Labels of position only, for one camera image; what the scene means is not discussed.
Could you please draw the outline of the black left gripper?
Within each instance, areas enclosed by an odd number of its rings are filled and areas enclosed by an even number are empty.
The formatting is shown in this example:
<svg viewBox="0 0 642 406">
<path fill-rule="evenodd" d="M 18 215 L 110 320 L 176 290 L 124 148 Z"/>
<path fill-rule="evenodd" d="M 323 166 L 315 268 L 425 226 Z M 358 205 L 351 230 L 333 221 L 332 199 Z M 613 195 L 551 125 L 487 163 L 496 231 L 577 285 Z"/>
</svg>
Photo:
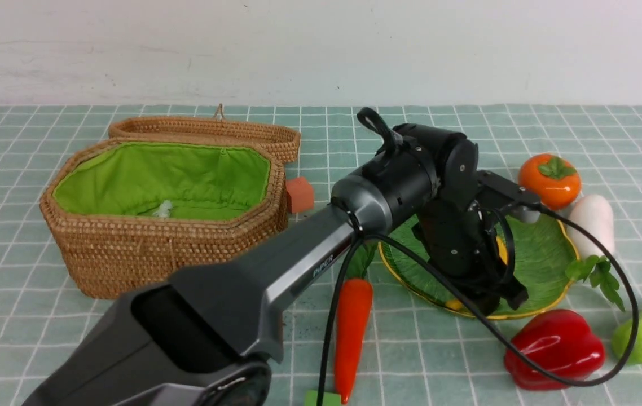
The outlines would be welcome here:
<svg viewBox="0 0 642 406">
<path fill-rule="evenodd" d="M 471 300 L 484 316 L 493 314 L 502 299 L 517 310 L 529 298 L 527 288 L 513 275 L 515 248 L 507 261 L 496 243 L 496 224 L 512 237 L 504 218 L 516 201 L 496 192 L 437 192 L 418 211 L 414 235 L 429 254 L 429 264 Z"/>
</svg>

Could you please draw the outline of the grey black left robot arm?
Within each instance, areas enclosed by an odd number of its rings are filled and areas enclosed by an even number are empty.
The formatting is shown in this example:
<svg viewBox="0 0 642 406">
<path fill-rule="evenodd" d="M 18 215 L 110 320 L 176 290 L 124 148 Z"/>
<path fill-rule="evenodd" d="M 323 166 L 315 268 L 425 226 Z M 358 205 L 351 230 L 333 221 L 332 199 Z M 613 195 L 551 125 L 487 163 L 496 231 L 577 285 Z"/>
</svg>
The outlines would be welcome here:
<svg viewBox="0 0 642 406">
<path fill-rule="evenodd" d="M 331 203 L 228 262 L 189 266 L 125 293 L 26 405 L 261 405 L 283 358 L 283 311 L 350 247 L 387 236 L 413 215 L 432 275 L 484 315 L 528 299 L 499 257 L 493 222 L 517 205 L 517 186 L 478 171 L 460 132 L 403 123 L 372 109 L 375 157 L 332 187 Z"/>
</svg>

